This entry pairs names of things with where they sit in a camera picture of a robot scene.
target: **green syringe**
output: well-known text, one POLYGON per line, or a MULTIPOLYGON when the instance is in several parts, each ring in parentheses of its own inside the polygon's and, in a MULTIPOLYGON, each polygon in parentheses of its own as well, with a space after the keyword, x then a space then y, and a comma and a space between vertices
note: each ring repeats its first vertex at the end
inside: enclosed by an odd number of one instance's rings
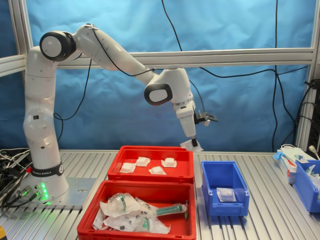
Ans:
POLYGON ((163 215, 168 215, 168 214, 179 214, 179 213, 184 213, 186 210, 187 210, 186 205, 177 204, 174 206, 167 206, 167 207, 158 208, 156 210, 156 215, 163 216, 163 215))

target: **aluminum frame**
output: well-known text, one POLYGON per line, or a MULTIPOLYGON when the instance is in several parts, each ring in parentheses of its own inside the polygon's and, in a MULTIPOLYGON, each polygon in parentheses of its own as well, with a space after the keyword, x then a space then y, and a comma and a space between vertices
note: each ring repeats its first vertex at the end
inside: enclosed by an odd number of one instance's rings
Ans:
MULTIPOLYGON (((18 55, 0 58, 0 77, 24 71, 26 56, 33 47, 32 33, 26 0, 8 0, 12 26, 18 55)), ((234 50, 201 50, 170 52, 133 52, 142 64, 150 68, 177 66, 222 67, 222 66, 262 66, 262 65, 310 65, 307 81, 320 78, 319 34, 320 34, 320 0, 316 0, 311 47, 306 48, 253 48, 234 50)), ((71 62, 62 63, 60 69, 86 69, 90 59, 82 56, 71 62)), ((92 68, 101 68, 93 62, 92 68)), ((311 90, 306 101, 314 103, 316 91, 311 90)), ((312 118, 313 105, 305 104, 302 114, 312 118)), ((300 121, 296 144, 307 149, 311 123, 303 118, 300 121)))

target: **blue backdrop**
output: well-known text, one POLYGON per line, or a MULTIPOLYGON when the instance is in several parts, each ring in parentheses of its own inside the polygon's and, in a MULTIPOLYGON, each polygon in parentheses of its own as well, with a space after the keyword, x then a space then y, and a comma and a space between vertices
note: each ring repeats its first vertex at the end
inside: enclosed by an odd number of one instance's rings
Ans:
MULTIPOLYGON (((29 0, 27 7, 33 43, 53 30, 74 33, 94 23, 128 52, 178 51, 179 46, 160 0, 87 1, 29 0)), ((273 48, 275 0, 188 1, 165 0, 183 50, 273 48)), ((315 0, 281 0, 278 6, 278 47, 310 47, 315 0)), ((8 24, 9 15, 0 14, 8 24)), ((286 72, 303 66, 278 66, 286 72)), ((238 75, 274 66, 211 67, 217 75, 238 75)), ((87 70, 58 70, 55 112, 63 118, 77 109, 87 70)), ((264 72, 221 79, 199 68, 188 68, 206 111, 219 122, 196 127, 197 139, 209 151, 270 152, 275 128, 272 110, 275 75, 264 72)), ((304 92, 307 69, 280 76, 287 109, 295 116, 304 92)), ((63 149, 118 149, 122 145, 177 146, 186 141, 170 103, 151 106, 144 99, 144 85, 121 72, 92 69, 85 100, 77 115, 64 122, 59 145, 63 149)), ((192 87, 197 110, 202 110, 192 87)), ((26 146, 22 124, 24 94, 21 74, 0 78, 0 147, 26 146)), ((275 147, 292 131, 277 86, 275 108, 278 130, 275 147)), ((61 123, 55 121, 59 135, 61 123)))

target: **packaged medical item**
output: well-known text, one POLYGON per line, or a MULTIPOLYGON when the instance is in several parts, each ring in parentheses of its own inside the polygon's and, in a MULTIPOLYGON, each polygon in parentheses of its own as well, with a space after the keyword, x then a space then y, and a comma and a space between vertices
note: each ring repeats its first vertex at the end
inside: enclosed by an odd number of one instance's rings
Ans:
POLYGON ((315 177, 316 179, 320 180, 320 174, 311 172, 311 176, 315 177))
POLYGON ((282 145, 280 151, 293 163, 295 163, 296 160, 302 164, 308 163, 308 160, 316 160, 302 151, 301 148, 294 147, 290 144, 282 145))
POLYGON ((123 174, 133 173, 135 168, 136 168, 135 163, 125 162, 121 167, 120 173, 123 173, 123 174))
POLYGON ((136 232, 148 232, 153 234, 168 234, 170 226, 166 227, 156 217, 143 217, 137 225, 136 232))
POLYGON ((138 157, 135 165, 138 167, 146 167, 150 161, 150 158, 140 156, 138 157))
POLYGON ((320 193, 320 180, 316 179, 312 175, 310 175, 309 178, 310 178, 311 182, 313 183, 313 185, 318 189, 318 191, 320 193))
POLYGON ((108 226, 104 226, 104 220, 106 219, 106 215, 103 213, 102 209, 98 210, 98 213, 95 216, 92 227, 95 230, 105 230, 108 226))
POLYGON ((285 176, 288 184, 294 184, 297 172, 296 163, 289 160, 280 150, 278 150, 278 152, 273 155, 273 158, 279 164, 280 169, 285 176))
POLYGON ((308 177, 310 177, 312 170, 314 169, 315 166, 316 165, 312 165, 305 170, 305 173, 307 174, 308 177))
POLYGON ((163 215, 169 215, 169 214, 180 214, 187 211, 187 207, 184 204, 176 204, 173 206, 166 206, 158 208, 155 211, 155 216, 163 216, 163 215))
POLYGON ((138 204, 140 204, 140 210, 141 211, 152 212, 153 213, 158 209, 158 207, 150 205, 150 204, 146 203, 145 201, 142 201, 141 199, 139 199, 137 197, 135 198, 135 200, 136 200, 136 202, 138 204))
POLYGON ((104 215, 116 218, 140 210, 140 204, 129 193, 117 193, 108 203, 100 202, 104 215))
POLYGON ((167 157, 164 161, 161 160, 161 164, 165 168, 175 168, 177 166, 177 161, 172 157, 167 157))
POLYGON ((109 216, 103 223, 111 228, 117 229, 123 232, 133 232, 140 222, 141 216, 131 212, 117 217, 109 216))
POLYGON ((216 188, 216 194, 220 202, 236 202, 235 191, 232 188, 216 188))
POLYGON ((155 166, 155 167, 149 169, 149 172, 150 172, 151 174, 167 175, 167 174, 165 173, 165 171, 162 169, 162 167, 160 167, 160 166, 155 166))

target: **red plastic bin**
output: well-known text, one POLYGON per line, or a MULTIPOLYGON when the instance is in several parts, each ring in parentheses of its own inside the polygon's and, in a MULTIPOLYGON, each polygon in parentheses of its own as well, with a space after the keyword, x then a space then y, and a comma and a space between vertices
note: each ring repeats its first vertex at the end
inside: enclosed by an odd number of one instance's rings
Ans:
POLYGON ((171 182, 190 183, 194 182, 194 155, 181 147, 168 146, 123 146, 113 160, 108 170, 109 180, 143 181, 143 182, 171 182), (150 158, 146 167, 136 166, 132 173, 120 173, 123 163, 136 163, 138 157, 150 158), (163 167, 161 160, 174 158, 176 167, 163 167), (149 169, 160 166, 166 175, 155 175, 149 169))
POLYGON ((139 181, 103 181, 85 211, 78 227, 79 240, 195 240, 196 211, 194 185, 175 182, 139 182, 139 181), (167 227, 168 234, 147 232, 125 232, 114 230, 95 230, 92 223, 100 208, 100 201, 117 193, 129 193, 156 207, 167 207, 174 203, 185 203, 188 200, 188 219, 183 213, 164 215, 158 219, 167 227))

